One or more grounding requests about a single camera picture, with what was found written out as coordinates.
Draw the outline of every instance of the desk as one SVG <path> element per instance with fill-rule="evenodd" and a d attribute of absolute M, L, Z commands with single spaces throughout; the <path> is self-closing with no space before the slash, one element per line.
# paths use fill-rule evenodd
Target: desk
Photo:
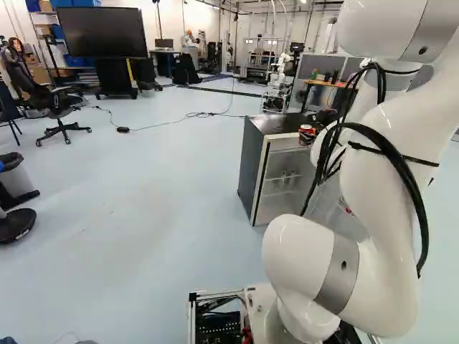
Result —
<path fill-rule="evenodd" d="M 345 82 L 337 82 L 336 84 L 332 84 L 331 82 L 325 82 L 320 80 L 306 80 L 304 83 L 306 85 L 306 94 L 304 96 L 303 104 L 301 106 L 301 113 L 304 113 L 306 109 L 306 103 L 308 102 L 308 96 L 312 86 L 328 86 L 335 87 L 340 90 L 346 88 Z"/>
<path fill-rule="evenodd" d="M 158 75 L 163 75 L 165 77 L 170 77 L 172 78 L 172 69 L 173 69 L 173 66 L 172 66 L 172 62 L 174 61 L 173 58 L 174 58 L 174 54 L 181 54 L 181 52 L 178 52 L 176 50 L 166 50 L 166 49 L 154 49 L 154 50 L 150 50 L 149 51 L 149 54 L 150 54 L 150 57 L 153 57 L 155 54 L 158 55 L 157 57 L 159 57 L 159 55 L 161 54 L 165 54 L 166 55 L 166 64 L 167 64 L 167 73 L 160 73 L 160 62 L 159 62 L 159 58 L 156 59 L 156 61 L 158 61 Z"/>

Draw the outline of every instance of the cable bundle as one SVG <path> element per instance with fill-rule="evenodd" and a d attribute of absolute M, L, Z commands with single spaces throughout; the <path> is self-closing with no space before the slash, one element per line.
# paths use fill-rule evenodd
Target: cable bundle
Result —
<path fill-rule="evenodd" d="M 377 63 L 371 63 L 368 66 L 364 67 L 362 70 L 357 72 L 353 77 L 349 79 L 346 84 L 346 89 L 349 88 L 352 82 L 354 83 L 353 90 L 355 91 L 356 85 L 363 76 L 363 74 L 367 70 L 376 70 L 378 75 L 378 99 L 377 103 L 380 104 L 384 102 L 386 97 L 386 90 L 387 90 L 387 80 L 386 80 L 386 72 L 383 70 Z M 396 73 L 395 74 L 409 74 L 413 72 L 406 72 L 406 73 Z M 332 177 L 335 173 L 337 173 L 341 167 L 341 163 L 339 163 L 338 167 L 333 169 L 335 165 L 340 161 L 341 157 L 345 153 L 346 149 L 343 149 L 334 161 L 329 165 L 330 158 L 335 151 L 336 145 L 339 144 L 339 136 L 341 134 L 342 128 L 352 129 L 361 135 L 368 138 L 374 145 L 378 147 L 380 153 L 384 155 L 390 163 L 394 166 L 397 173 L 399 174 L 402 182 L 407 189 L 408 194 L 410 195 L 413 205 L 417 214 L 418 221 L 420 223 L 420 233 L 421 233 L 421 240 L 422 240 L 422 251 L 420 255 L 420 259 L 417 263 L 417 274 L 420 277 L 421 269 L 425 264 L 427 259 L 427 253 L 429 249 L 429 228 L 427 222 L 427 214 L 425 211 L 424 202 L 422 200 L 422 195 L 419 190 L 419 186 L 413 176 L 410 167 L 407 165 L 407 162 L 404 159 L 404 156 L 395 148 L 394 145 L 391 144 L 383 135 L 375 131 L 375 129 L 367 127 L 362 124 L 358 123 L 345 123 L 346 115 L 349 111 L 351 104 L 350 97 L 348 102 L 346 103 L 345 113 L 341 119 L 337 120 L 337 124 L 328 129 L 327 133 L 325 134 L 320 150 L 320 154 L 317 161 L 317 169 L 316 174 L 311 185 L 311 188 L 308 192 L 306 197 L 306 201 L 304 203 L 303 209 L 301 211 L 301 216 L 304 216 L 306 209 L 308 208 L 309 201 L 316 189 L 317 186 L 321 185 L 325 181 L 327 181 L 330 177 Z"/>

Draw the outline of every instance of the gray partition panel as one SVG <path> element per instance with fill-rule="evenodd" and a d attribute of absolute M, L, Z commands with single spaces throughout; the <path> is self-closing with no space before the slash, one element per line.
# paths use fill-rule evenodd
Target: gray partition panel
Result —
<path fill-rule="evenodd" d="M 341 71 L 346 58 L 344 56 L 328 56 L 328 55 L 301 55 L 300 70 L 298 71 L 298 79 L 310 79 L 313 70 L 317 69 L 319 74 L 333 74 L 335 70 Z"/>
<path fill-rule="evenodd" d="M 349 57 L 339 79 L 347 81 L 352 74 L 357 73 L 361 69 L 360 64 L 363 60 L 360 57 Z"/>

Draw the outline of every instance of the wooden desk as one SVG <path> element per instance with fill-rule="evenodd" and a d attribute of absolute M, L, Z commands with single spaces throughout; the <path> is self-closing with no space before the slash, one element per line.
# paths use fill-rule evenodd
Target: wooden desk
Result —
<path fill-rule="evenodd" d="M 308 101 L 309 92 L 311 91 L 312 86 L 327 86 L 338 88 L 340 90 L 346 88 L 345 82 L 337 82 L 336 84 L 332 84 L 331 82 L 325 82 L 320 80 L 305 80 L 304 84 L 306 85 L 306 94 L 304 96 L 303 104 L 301 105 L 301 113 L 304 113 L 306 109 L 306 102 Z"/>

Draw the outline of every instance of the blue box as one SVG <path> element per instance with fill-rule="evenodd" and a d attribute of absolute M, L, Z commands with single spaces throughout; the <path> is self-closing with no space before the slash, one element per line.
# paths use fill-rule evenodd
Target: blue box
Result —
<path fill-rule="evenodd" d="M 73 0 L 73 6 L 101 6 L 101 0 Z"/>
<path fill-rule="evenodd" d="M 40 12 L 39 0 L 26 0 L 27 9 L 29 12 Z"/>
<path fill-rule="evenodd" d="M 57 7 L 71 7 L 73 6 L 73 0 L 50 0 L 51 6 L 54 10 Z"/>
<path fill-rule="evenodd" d="M 64 54 L 64 60 L 67 67 L 85 67 L 87 64 L 84 57 L 71 57 L 69 54 Z"/>
<path fill-rule="evenodd" d="M 55 39 L 64 39 L 64 32 L 60 25 L 57 25 L 57 24 L 51 25 L 51 31 Z"/>

